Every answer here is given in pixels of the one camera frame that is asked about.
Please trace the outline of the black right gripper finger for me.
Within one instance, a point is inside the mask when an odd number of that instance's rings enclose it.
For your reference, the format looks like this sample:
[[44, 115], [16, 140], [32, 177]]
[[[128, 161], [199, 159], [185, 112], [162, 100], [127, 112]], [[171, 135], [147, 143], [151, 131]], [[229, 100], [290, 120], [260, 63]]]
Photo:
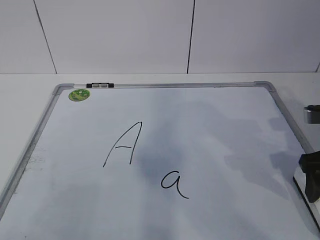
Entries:
[[304, 193], [310, 203], [315, 203], [320, 198], [320, 152], [302, 154], [298, 163], [305, 174]]

